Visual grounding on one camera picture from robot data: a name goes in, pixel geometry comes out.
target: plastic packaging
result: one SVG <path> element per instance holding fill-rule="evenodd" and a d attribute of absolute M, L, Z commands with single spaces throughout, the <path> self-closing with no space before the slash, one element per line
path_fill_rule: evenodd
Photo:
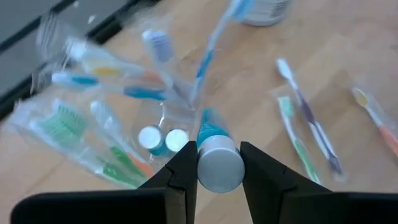
<path fill-rule="evenodd" d="M 295 153 L 298 155 L 298 159 L 300 159 L 301 163 L 303 164 L 304 173 L 302 173 L 302 175 L 307 175 L 314 182 L 317 182 L 316 181 L 317 178 L 316 177 L 314 178 L 314 174 L 316 174 L 319 179 L 319 182 L 322 182 L 322 185 L 325 186 L 330 186 L 330 185 L 341 186 L 343 183 L 347 182 L 349 180 L 348 178 L 349 170 L 344 169 L 343 175 L 339 175 L 333 169 L 331 169 L 331 162 L 328 159 L 329 157 L 327 157 L 328 154 L 325 154 L 325 152 L 321 149 L 319 139 L 316 139 L 316 137 L 313 135 L 314 130 L 312 130 L 311 127 L 308 125 L 307 115 L 305 114 L 302 108 L 301 100 L 297 98 L 297 94 L 295 91 L 293 91 L 292 87 L 288 84 L 282 85 L 279 86 L 278 88 L 271 90 L 270 94 L 275 99 L 275 107 L 279 109 L 279 113 L 282 115 L 281 123 L 284 126 L 284 129 L 286 129 L 287 131 L 287 135 L 290 139 L 290 142 L 292 143 L 292 147 L 295 149 Z M 290 105 L 292 106 L 290 110 L 287 110 L 286 105 L 281 105 L 282 101 L 285 101 L 284 99 L 286 98 L 289 98 L 290 100 Z M 322 110 L 323 113 L 320 113 L 321 112 L 320 108 L 314 107 L 313 98 L 307 98 L 307 105 L 308 107 L 311 106 L 311 110 L 313 111 L 313 113 L 319 114 L 320 118 L 330 117 L 329 114 L 327 114 L 327 116 L 325 115 L 326 113 L 325 111 L 328 111 L 326 108 L 327 106 L 325 105 L 323 106 L 324 109 Z M 334 105 L 328 105 L 328 106 L 331 110 L 334 109 Z M 282 112 L 285 115 L 288 112 L 290 113 L 289 116 L 290 127 L 286 126 L 286 120 L 285 120 L 286 116 L 284 116 Z M 328 123 L 328 126 L 325 126 L 324 132 L 326 132 L 329 135 L 331 142 L 330 144 L 335 146 L 335 148 L 333 148 L 333 153 L 336 155 L 336 157 L 339 157 L 340 159 L 339 162 L 341 163 L 341 166 L 345 167 L 346 161 L 343 159 L 343 157 L 340 157 L 341 154 L 343 153 L 345 146 L 337 144 L 338 142 L 334 141 L 335 135 L 331 135 L 331 133 L 329 133 L 329 130 L 330 130 L 330 123 Z M 295 143 L 297 141 L 301 143 L 301 145 L 299 146 L 296 145 Z M 283 144 L 281 143 L 279 145 L 275 145 L 275 147 L 277 148 L 276 150 L 286 148 L 285 144 L 286 143 L 284 141 Z M 295 163 L 295 161 L 284 161 L 284 162 Z"/>
<path fill-rule="evenodd" d="M 307 124 L 313 134 L 313 137 L 329 163 L 333 176 L 336 180 L 345 181 L 346 174 L 338 156 L 336 155 L 333 145 L 331 144 L 326 132 L 323 130 L 320 122 L 315 118 L 310 105 L 302 95 L 302 92 L 295 81 L 294 73 L 291 71 L 285 59 L 277 59 L 276 64 L 280 75 L 287 80 L 288 84 L 292 88 L 294 96 L 296 97 L 302 113 L 307 120 Z"/>
<path fill-rule="evenodd" d="M 308 150 L 305 147 L 305 144 L 298 136 L 295 130 L 295 126 L 293 125 L 292 120 L 296 119 L 296 115 L 290 97 L 279 96 L 277 100 L 279 104 L 280 115 L 284 122 L 287 134 L 289 135 L 290 141 L 292 142 L 293 147 L 295 148 L 300 160 L 303 163 L 304 169 L 308 177 L 315 183 L 321 184 L 315 165 L 312 162 L 312 158 L 310 157 Z"/>
<path fill-rule="evenodd" d="M 244 163 L 222 117 L 205 108 L 197 137 L 198 179 L 208 190 L 226 193 L 243 181 Z"/>
<path fill-rule="evenodd" d="M 398 161 L 398 133 L 396 123 L 384 112 L 372 94 L 365 90 L 365 87 L 353 82 L 351 92 L 357 104 L 368 112 L 369 117 L 373 120 L 377 128 L 379 128 L 380 135 L 394 153 L 396 161 Z"/>
<path fill-rule="evenodd" d="M 167 16 L 161 16 L 153 9 L 145 8 L 134 13 L 132 18 L 133 33 L 141 37 L 147 55 L 166 87 L 188 102 L 193 87 L 180 74 L 173 38 L 169 34 Z"/>
<path fill-rule="evenodd" d="M 182 100 L 173 90 L 167 90 L 163 85 L 156 85 L 155 83 L 143 83 L 142 80 L 136 80 L 133 77 L 109 80 L 106 77 L 64 70 L 54 72 L 51 79 L 54 84 L 74 90 L 85 90 L 98 86 L 103 91 L 110 93 L 119 93 L 138 99 L 169 100 L 188 106 L 186 101 Z"/>
<path fill-rule="evenodd" d="M 90 103 L 90 111 L 97 125 L 104 129 L 104 131 L 130 155 L 129 157 L 133 163 L 135 163 L 146 176 L 152 177 L 154 175 L 154 169 L 138 152 L 136 152 L 136 149 L 130 146 L 128 140 L 124 137 L 121 120 L 112 108 L 103 101 L 92 101 Z"/>
<path fill-rule="evenodd" d="M 131 129 L 133 141 L 148 160 L 162 167 L 190 139 L 197 112 L 168 101 L 143 100 Z"/>
<path fill-rule="evenodd" d="M 125 145 L 115 141 L 114 130 L 105 131 L 94 120 L 77 105 L 60 99 L 33 98 L 19 103 L 9 122 L 27 139 L 33 137 L 45 143 L 122 187 L 138 188 L 154 175 L 143 159 L 138 161 Z"/>
<path fill-rule="evenodd" d="M 161 86 L 157 91 L 166 92 L 166 85 L 158 73 L 126 62 L 89 40 L 77 37 L 72 30 L 54 15 L 43 17 L 37 34 L 37 48 L 43 61 L 49 65 L 44 72 L 33 74 L 34 90 L 43 89 L 43 83 L 49 83 L 52 73 L 73 67 L 76 72 L 80 68 L 83 73 L 96 75 L 98 79 L 115 79 L 119 84 L 127 83 L 143 90 L 153 90 L 153 86 Z"/>
<path fill-rule="evenodd" d="M 200 66 L 195 75 L 195 82 L 190 95 L 190 102 L 194 107 L 200 107 L 200 101 L 203 95 L 204 85 L 206 83 L 207 71 L 213 61 L 216 45 L 218 44 L 222 33 L 230 21 L 236 20 L 244 14 L 246 6 L 246 1 L 244 0 L 232 0 L 218 21 L 216 28 L 209 36 L 205 52 L 200 61 Z"/>

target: wooden table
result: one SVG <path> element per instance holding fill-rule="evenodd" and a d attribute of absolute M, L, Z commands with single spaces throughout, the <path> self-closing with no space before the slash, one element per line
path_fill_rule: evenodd
<path fill-rule="evenodd" d="M 186 77 L 194 76 L 206 38 L 227 3 L 163 0 L 156 6 L 168 18 L 178 56 L 187 68 Z M 339 191 L 396 192 L 398 168 L 392 152 L 348 91 L 351 81 L 357 80 L 375 94 L 392 120 L 398 119 L 398 97 L 394 97 L 398 96 L 396 21 L 395 0 L 300 0 L 294 1 L 288 18 L 276 26 L 231 24 L 208 74 L 205 104 L 219 109 L 237 142 L 249 141 L 305 175 L 272 91 L 285 85 L 275 70 L 275 59 L 285 57 L 349 174 L 345 183 L 330 178 L 326 162 L 306 130 L 303 138 L 324 184 Z M 123 57 L 148 63 L 137 33 L 130 29 L 106 46 Z M 136 107 L 135 101 L 123 100 L 118 113 L 125 114 L 128 123 Z M 1 223 L 8 222 L 16 202 L 34 193 L 116 188 L 41 146 L 3 125 Z M 199 185 L 197 223 L 251 223 L 242 187 L 217 195 Z"/>

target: toothbrush handle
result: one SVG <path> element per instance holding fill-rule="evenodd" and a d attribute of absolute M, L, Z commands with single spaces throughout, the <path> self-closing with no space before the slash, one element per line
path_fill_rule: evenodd
<path fill-rule="evenodd" d="M 384 138 L 385 142 L 389 145 L 389 147 L 392 149 L 394 154 L 398 157 L 398 140 L 397 140 L 397 138 L 385 126 L 380 126 L 379 130 L 380 130 L 381 136 Z"/>
<path fill-rule="evenodd" d="M 330 165 L 331 171 L 335 174 L 343 175 L 343 168 L 341 167 L 340 161 L 320 124 L 318 122 L 315 122 L 315 124 L 308 122 L 308 124 L 310 125 L 313 137 Z"/>
<path fill-rule="evenodd" d="M 293 143 L 294 148 L 297 151 L 298 156 L 301 158 L 301 161 L 303 162 L 305 171 L 307 172 L 307 175 L 311 178 L 312 181 L 314 181 L 317 184 L 321 184 L 320 179 L 318 178 L 317 172 L 315 171 L 315 166 L 312 164 L 312 161 L 310 160 L 305 146 L 302 144 L 302 142 L 299 139 L 296 139 Z"/>

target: toothpaste cap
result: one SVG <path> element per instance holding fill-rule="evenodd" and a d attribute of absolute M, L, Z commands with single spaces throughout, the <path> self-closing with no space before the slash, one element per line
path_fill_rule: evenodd
<path fill-rule="evenodd" d="M 230 192 L 241 184 L 244 172 L 243 160 L 231 138 L 215 135 L 200 145 L 198 179 L 206 189 Z"/>
<path fill-rule="evenodd" d="M 188 134 L 182 129 L 171 130 L 166 135 L 165 142 L 170 151 L 179 152 L 189 142 Z"/>
<path fill-rule="evenodd" d="M 138 141 L 146 149 L 155 149 L 162 143 L 162 133 L 155 126 L 146 126 L 139 132 Z"/>

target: clear plastic bag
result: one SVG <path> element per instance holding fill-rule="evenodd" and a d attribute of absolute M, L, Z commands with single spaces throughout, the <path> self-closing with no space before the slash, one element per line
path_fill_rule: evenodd
<path fill-rule="evenodd" d="M 137 6 L 134 10 L 136 12 L 132 16 L 128 14 L 121 19 L 122 23 L 129 26 L 132 35 L 141 38 L 152 67 L 166 87 L 188 102 L 193 86 L 181 76 L 183 71 L 174 49 L 173 37 L 169 33 L 167 16 L 161 16 L 144 6 Z M 133 27 L 130 27 L 131 20 L 134 21 Z"/>
<path fill-rule="evenodd" d="M 361 85 L 359 82 L 353 81 L 349 90 L 353 94 L 358 106 L 362 107 L 367 112 L 375 127 L 378 128 L 385 144 L 388 145 L 391 150 L 391 157 L 394 158 L 395 163 L 398 165 L 398 129 L 396 122 L 379 104 L 373 93 L 366 88 L 366 84 Z M 391 106 L 385 101 L 383 103 L 384 106 Z"/>
<path fill-rule="evenodd" d="M 306 109 L 303 108 L 301 100 L 289 85 L 283 85 L 271 91 L 271 95 L 276 99 L 280 111 L 280 117 L 290 139 L 290 146 L 295 149 L 298 158 L 303 164 L 306 175 L 314 182 L 330 185 L 334 182 L 346 182 L 348 172 L 345 169 L 344 160 L 340 158 L 341 148 L 335 145 L 333 136 L 330 136 L 327 128 L 312 129 L 311 122 L 307 120 L 308 109 L 318 118 L 317 107 L 311 106 L 311 101 L 306 99 Z M 317 126 L 322 125 L 322 119 L 314 119 Z M 318 139 L 323 136 L 326 142 Z M 322 144 L 328 144 L 331 152 L 325 150 Z M 338 159 L 342 173 L 335 171 L 332 167 L 331 154 Z"/>
<path fill-rule="evenodd" d="M 281 86 L 272 91 L 279 106 L 281 120 L 292 143 L 298 158 L 301 160 L 307 177 L 312 181 L 322 184 L 318 164 L 307 148 L 308 139 L 303 138 L 306 131 L 306 124 L 300 119 L 300 107 L 297 104 L 295 95 L 289 86 Z"/>
<path fill-rule="evenodd" d="M 167 89 L 158 73 L 121 60 L 89 40 L 75 36 L 76 32 L 71 30 L 54 15 L 42 19 L 37 48 L 43 61 L 48 64 L 43 70 L 32 74 L 33 90 L 40 91 L 54 80 L 78 85 L 81 84 L 79 80 L 84 78 L 83 82 L 87 84 L 88 77 L 82 74 L 90 74 L 91 84 L 102 84 L 105 90 L 138 98 L 156 95 L 160 100 L 170 98 L 180 101 L 176 93 Z M 73 72 L 67 67 L 73 67 L 74 72 L 78 73 L 71 75 Z M 53 78 L 53 74 L 59 72 L 63 72 L 63 75 L 56 74 L 57 78 Z"/>
<path fill-rule="evenodd" d="M 96 120 L 86 113 L 86 108 L 56 96 L 18 103 L 8 124 L 15 126 L 26 139 L 39 140 L 122 187 L 135 189 L 151 178 L 153 168 L 128 152 L 131 149 L 128 143 L 120 144 L 122 141 L 115 138 L 117 134 Z"/>
<path fill-rule="evenodd" d="M 129 144 L 131 147 L 125 148 L 134 151 L 132 155 L 148 163 L 154 172 L 173 158 L 190 137 L 194 138 L 196 131 L 197 111 L 171 101 L 126 98 L 91 88 L 80 102 L 107 133 L 121 145 Z"/>

